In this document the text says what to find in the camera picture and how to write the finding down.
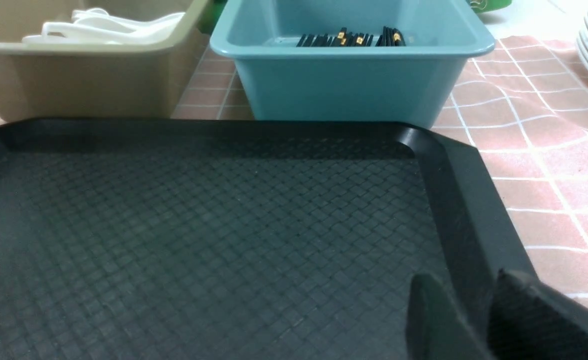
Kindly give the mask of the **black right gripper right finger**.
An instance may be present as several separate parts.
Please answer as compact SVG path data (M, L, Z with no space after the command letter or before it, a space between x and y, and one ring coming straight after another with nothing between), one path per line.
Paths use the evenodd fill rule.
M588 360L588 307L534 276L502 269L486 342L499 360Z

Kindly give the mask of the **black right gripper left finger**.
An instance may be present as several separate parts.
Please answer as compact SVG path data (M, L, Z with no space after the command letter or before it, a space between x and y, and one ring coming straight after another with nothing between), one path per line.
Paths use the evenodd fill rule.
M409 360L493 360L467 314L432 275L413 276L406 317Z

